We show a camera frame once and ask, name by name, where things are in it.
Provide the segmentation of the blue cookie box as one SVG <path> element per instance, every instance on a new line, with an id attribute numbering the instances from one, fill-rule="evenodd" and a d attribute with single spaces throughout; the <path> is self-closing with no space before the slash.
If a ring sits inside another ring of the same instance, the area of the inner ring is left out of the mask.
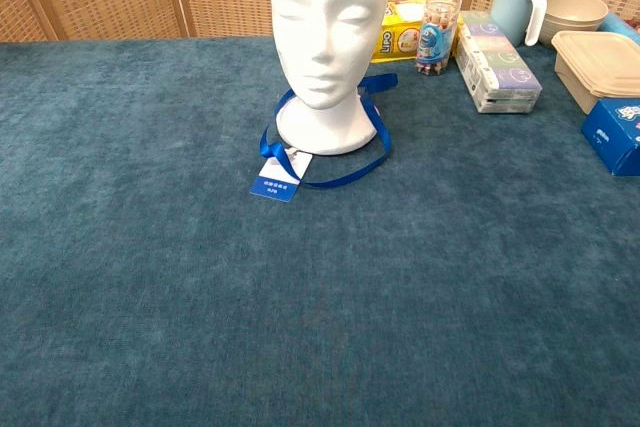
<path id="1" fill-rule="evenodd" d="M 640 98 L 603 98 L 581 131 L 615 176 L 640 176 Z"/>

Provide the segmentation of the white foam mannequin head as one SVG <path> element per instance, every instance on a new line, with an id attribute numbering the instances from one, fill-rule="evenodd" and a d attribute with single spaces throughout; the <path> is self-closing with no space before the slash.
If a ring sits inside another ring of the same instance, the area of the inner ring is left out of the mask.
<path id="1" fill-rule="evenodd" d="M 339 155 L 376 130 L 358 93 L 388 0 L 271 0 L 272 30 L 294 93 L 276 116 L 281 138 L 311 154 Z"/>

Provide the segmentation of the blue lanyard with badge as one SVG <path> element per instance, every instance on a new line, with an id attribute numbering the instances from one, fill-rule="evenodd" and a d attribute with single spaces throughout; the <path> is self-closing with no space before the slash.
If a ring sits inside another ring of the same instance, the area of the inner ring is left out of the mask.
<path id="1" fill-rule="evenodd" d="M 256 180 L 251 185 L 249 192 L 265 198 L 290 202 L 300 185 L 315 189 L 337 188 L 356 182 L 382 165 L 391 153 L 392 137 L 375 106 L 372 95 L 388 91 L 396 87 L 397 84 L 398 76 L 396 73 L 384 73 L 365 76 L 358 85 L 361 104 L 360 110 L 366 114 L 368 120 L 375 128 L 376 135 L 380 138 L 384 146 L 384 154 L 381 157 L 361 169 L 337 179 L 324 182 L 304 181 L 298 175 L 296 168 L 300 167 L 301 174 L 304 175 L 312 160 L 312 155 L 303 153 L 301 161 L 295 160 L 292 162 L 295 154 L 291 150 L 287 150 L 282 142 L 269 142 L 269 125 L 267 125 L 259 143 L 260 154 L 266 159 L 266 162 L 256 177 Z"/>

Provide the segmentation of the yellow biscuit box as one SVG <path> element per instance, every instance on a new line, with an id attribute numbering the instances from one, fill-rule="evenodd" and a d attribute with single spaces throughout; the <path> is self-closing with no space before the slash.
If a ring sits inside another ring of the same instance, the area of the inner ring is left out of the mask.
<path id="1" fill-rule="evenodd" d="M 389 2 L 373 62 L 415 59 L 426 0 Z"/>

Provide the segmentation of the teal table cloth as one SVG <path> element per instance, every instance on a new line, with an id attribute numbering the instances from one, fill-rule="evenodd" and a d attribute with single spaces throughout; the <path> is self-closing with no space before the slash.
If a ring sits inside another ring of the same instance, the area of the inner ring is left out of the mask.
<path id="1" fill-rule="evenodd" d="M 391 63 L 388 161 L 249 188 L 269 38 L 0 44 L 0 426 L 640 427 L 640 178 Z"/>

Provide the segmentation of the clear snack jar blue label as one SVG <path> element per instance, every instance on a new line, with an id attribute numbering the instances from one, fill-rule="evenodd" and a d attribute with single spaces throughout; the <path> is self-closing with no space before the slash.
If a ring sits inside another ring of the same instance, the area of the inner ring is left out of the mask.
<path id="1" fill-rule="evenodd" d="M 446 69 L 459 8 L 460 0 L 426 0 L 416 53 L 418 72 L 440 75 Z"/>

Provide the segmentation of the beige lidded lunch box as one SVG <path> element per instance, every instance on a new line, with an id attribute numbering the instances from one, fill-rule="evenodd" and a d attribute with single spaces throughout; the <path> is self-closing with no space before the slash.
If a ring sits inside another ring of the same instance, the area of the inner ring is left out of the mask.
<path id="1" fill-rule="evenodd" d="M 555 72 L 585 114 L 602 98 L 640 99 L 640 45 L 613 32 L 560 31 Z"/>

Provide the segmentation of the beige bowl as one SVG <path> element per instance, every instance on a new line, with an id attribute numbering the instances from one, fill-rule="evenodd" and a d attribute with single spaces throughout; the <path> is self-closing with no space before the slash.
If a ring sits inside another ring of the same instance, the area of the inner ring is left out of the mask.
<path id="1" fill-rule="evenodd" d="M 547 0 L 539 41 L 550 45 L 563 30 L 596 31 L 609 13 L 602 0 Z"/>

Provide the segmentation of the blue plastic roll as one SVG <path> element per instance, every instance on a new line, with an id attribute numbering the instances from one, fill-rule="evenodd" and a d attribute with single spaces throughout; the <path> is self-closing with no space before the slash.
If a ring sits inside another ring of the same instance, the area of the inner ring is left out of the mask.
<path id="1" fill-rule="evenodd" d="M 598 30 L 624 35 L 640 45 L 640 33 L 613 12 L 607 14 Z"/>

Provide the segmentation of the pastel tissue multipack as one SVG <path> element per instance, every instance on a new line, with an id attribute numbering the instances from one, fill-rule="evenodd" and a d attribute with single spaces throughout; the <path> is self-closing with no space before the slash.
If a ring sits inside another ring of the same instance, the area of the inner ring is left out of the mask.
<path id="1" fill-rule="evenodd" d="M 481 114 L 525 114 L 542 86 L 509 39 L 483 11 L 459 14 L 454 58 Z"/>

